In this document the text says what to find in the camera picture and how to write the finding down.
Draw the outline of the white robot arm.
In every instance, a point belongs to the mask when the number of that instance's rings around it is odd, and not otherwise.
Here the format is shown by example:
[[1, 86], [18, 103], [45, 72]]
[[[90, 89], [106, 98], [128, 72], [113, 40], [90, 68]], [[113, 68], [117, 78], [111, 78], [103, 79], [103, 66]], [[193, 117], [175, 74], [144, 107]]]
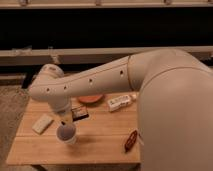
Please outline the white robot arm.
[[29, 94], [54, 113], [78, 96], [136, 91], [142, 171], [213, 171], [213, 70], [179, 49], [130, 55], [65, 76], [42, 67]]

